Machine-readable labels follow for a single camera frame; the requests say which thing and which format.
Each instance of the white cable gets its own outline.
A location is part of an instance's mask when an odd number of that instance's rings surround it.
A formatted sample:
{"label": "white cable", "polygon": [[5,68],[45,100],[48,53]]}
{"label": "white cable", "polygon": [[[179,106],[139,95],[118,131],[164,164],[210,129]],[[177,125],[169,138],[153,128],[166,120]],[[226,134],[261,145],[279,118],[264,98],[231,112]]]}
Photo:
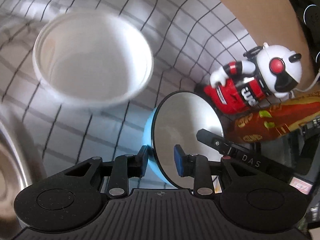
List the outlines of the white cable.
{"label": "white cable", "polygon": [[300,90],[300,89],[294,88],[293,90],[296,90],[296,91],[302,92],[302,93],[303,93],[303,92],[307,92],[307,91],[309,91],[311,88],[313,88],[313,86],[317,83],[319,77],[320,77],[320,69],[319,69],[319,71],[318,71],[318,74],[316,75],[315,80],[313,81],[313,83],[312,83],[307,89]]}

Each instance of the ribbed black surface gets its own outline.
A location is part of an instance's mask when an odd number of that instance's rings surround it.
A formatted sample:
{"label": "ribbed black surface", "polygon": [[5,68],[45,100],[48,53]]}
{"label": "ribbed black surface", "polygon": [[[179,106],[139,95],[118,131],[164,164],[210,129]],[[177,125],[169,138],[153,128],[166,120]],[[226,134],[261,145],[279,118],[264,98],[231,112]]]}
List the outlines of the ribbed black surface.
{"label": "ribbed black surface", "polygon": [[238,228],[220,214],[213,201],[195,198],[186,189],[135,189],[125,199],[109,201],[103,213],[83,228],[61,234],[27,228],[15,239],[306,240],[297,230],[265,235]]}

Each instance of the toy figurine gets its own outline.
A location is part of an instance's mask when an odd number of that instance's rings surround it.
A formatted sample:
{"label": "toy figurine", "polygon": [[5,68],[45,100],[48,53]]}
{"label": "toy figurine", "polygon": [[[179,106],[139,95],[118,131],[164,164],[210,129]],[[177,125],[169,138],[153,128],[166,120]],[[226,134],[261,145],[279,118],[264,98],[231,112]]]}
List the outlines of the toy figurine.
{"label": "toy figurine", "polygon": [[301,54],[280,45],[258,46],[244,53],[248,60],[221,66],[204,88],[215,106],[225,114],[244,112],[264,98],[289,98],[300,82]]}

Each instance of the blue bowl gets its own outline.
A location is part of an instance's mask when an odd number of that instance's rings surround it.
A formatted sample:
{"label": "blue bowl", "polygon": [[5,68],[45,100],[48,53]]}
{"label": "blue bowl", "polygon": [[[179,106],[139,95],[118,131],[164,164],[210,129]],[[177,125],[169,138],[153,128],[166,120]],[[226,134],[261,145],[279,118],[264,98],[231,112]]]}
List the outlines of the blue bowl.
{"label": "blue bowl", "polygon": [[173,147],[180,144],[186,154],[201,154],[220,161],[218,151],[200,143],[196,133],[206,129],[223,136],[221,123],[212,107],[195,93],[173,92],[149,116],[142,137],[148,146],[148,165],[165,183],[177,188],[193,188],[193,178],[178,176]]}

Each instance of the pink label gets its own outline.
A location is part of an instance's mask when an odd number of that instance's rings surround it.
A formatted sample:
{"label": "pink label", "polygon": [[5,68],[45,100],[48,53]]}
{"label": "pink label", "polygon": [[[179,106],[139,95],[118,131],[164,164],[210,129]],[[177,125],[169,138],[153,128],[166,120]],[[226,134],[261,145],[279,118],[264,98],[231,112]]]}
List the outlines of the pink label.
{"label": "pink label", "polygon": [[293,177],[290,185],[292,187],[295,187],[296,189],[298,189],[299,191],[301,191],[303,194],[308,195],[311,188],[312,188],[312,184],[309,184],[301,179],[298,179],[296,177]]}

